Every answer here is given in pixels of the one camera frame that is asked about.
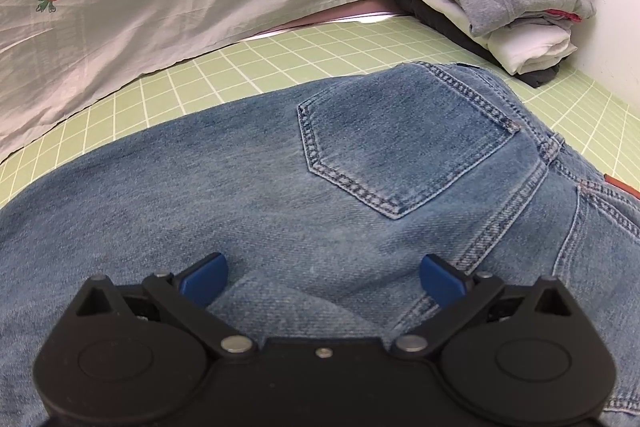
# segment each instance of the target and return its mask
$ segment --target pink fabric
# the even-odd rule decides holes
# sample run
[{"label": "pink fabric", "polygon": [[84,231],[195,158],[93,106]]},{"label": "pink fabric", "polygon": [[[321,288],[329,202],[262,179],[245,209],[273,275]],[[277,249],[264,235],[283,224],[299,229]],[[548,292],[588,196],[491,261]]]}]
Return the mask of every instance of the pink fabric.
[{"label": "pink fabric", "polygon": [[564,12],[562,10],[545,10],[545,12],[551,15],[559,15],[564,17],[565,19],[569,19],[573,22],[582,22],[582,17],[576,15],[575,13]]},{"label": "pink fabric", "polygon": [[302,19],[296,19],[286,24],[276,26],[264,33],[270,33],[277,30],[287,30],[300,28],[300,26],[310,26],[324,22],[331,22],[347,17],[357,17],[359,15],[395,15],[402,14],[402,10],[398,8],[394,0],[362,0],[342,4],[328,10],[323,10]]}]

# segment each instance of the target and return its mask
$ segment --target red fabric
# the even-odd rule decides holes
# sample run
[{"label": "red fabric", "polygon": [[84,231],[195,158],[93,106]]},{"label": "red fabric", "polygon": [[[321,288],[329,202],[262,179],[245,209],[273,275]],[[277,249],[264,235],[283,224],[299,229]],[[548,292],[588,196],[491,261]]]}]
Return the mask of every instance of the red fabric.
[{"label": "red fabric", "polygon": [[635,188],[633,188],[631,185],[627,185],[626,183],[623,183],[620,180],[612,178],[608,174],[604,175],[604,181],[606,181],[607,183],[610,183],[614,187],[621,188],[625,192],[628,192],[629,194],[631,194],[632,196],[635,196],[640,200],[640,192],[635,190]]},{"label": "red fabric", "polygon": [[545,12],[551,15],[561,15],[565,19],[569,19],[573,22],[582,22],[582,17],[575,13],[563,12],[562,10],[545,10]]}]

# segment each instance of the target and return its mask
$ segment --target back pocket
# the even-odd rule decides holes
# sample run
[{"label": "back pocket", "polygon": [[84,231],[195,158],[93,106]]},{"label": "back pocket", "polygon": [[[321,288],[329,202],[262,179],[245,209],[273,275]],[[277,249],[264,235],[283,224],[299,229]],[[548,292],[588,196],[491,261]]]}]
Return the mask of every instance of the back pocket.
[{"label": "back pocket", "polygon": [[402,64],[298,106],[308,169],[391,219],[436,197],[519,130],[430,64]]}]

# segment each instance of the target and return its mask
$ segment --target red tab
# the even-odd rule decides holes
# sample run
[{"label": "red tab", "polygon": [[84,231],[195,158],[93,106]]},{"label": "red tab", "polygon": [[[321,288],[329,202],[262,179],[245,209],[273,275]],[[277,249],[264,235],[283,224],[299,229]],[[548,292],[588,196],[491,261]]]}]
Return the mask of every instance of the red tab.
[{"label": "red tab", "polygon": [[635,190],[635,188],[633,188],[631,185],[627,185],[626,183],[623,183],[620,180],[612,178],[608,174],[604,175],[604,181],[606,181],[607,183],[610,183],[614,187],[621,188],[625,192],[628,192],[629,194],[631,194],[632,196],[635,196],[640,200],[640,192]]}]

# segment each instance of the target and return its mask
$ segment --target belt loop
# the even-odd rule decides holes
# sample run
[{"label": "belt loop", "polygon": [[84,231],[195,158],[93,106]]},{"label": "belt loop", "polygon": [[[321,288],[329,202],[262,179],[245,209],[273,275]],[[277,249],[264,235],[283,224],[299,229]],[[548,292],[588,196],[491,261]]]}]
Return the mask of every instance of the belt loop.
[{"label": "belt loop", "polygon": [[562,145],[564,145],[564,136],[558,132],[552,134],[540,145],[540,157],[542,158],[542,161],[549,165],[558,157],[560,150],[562,149]]}]

